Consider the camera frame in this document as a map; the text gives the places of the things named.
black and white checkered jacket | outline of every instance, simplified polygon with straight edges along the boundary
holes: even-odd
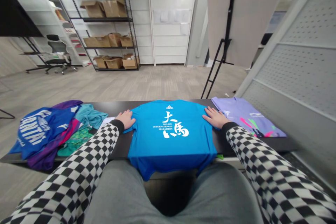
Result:
[[[4,223],[82,223],[123,124],[113,120],[30,192]],[[336,203],[275,150],[230,122],[222,132],[271,223],[335,223]]]

hand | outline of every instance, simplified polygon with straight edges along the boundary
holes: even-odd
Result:
[[[133,111],[127,110],[124,113],[119,113],[116,117],[117,120],[121,121],[124,124],[125,130],[130,128],[135,123],[135,118],[131,119]]]
[[[215,128],[221,129],[224,124],[230,122],[221,111],[218,112],[216,109],[210,107],[204,110],[208,116],[202,115],[202,117]]]

blue t-shirt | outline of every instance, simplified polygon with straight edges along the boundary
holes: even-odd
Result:
[[[217,154],[204,106],[183,100],[152,101],[133,109],[128,153],[145,181],[155,172],[204,169]]]
[[[42,150],[47,143],[65,131],[80,106],[64,110],[43,107],[20,121],[17,141],[9,153],[21,152],[22,160]]]

floor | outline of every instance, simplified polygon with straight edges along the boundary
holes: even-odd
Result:
[[[16,116],[0,120],[0,157],[13,146],[20,119],[43,106],[65,100],[110,102],[116,100],[200,99],[210,68],[181,65],[142,66],[139,71],[95,72],[91,67],[65,75],[18,73],[0,78],[0,108]],[[233,96],[246,73],[223,65],[210,98]],[[20,200],[46,178],[45,174],[0,163],[0,219],[10,215]]]

pegboard wall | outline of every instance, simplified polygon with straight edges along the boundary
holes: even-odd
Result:
[[[334,49],[279,44],[255,79],[336,118],[335,66]]]
[[[287,43],[336,46],[336,0],[309,0],[281,40]]]
[[[237,96],[297,141],[296,155],[336,191],[336,0],[295,5]]]

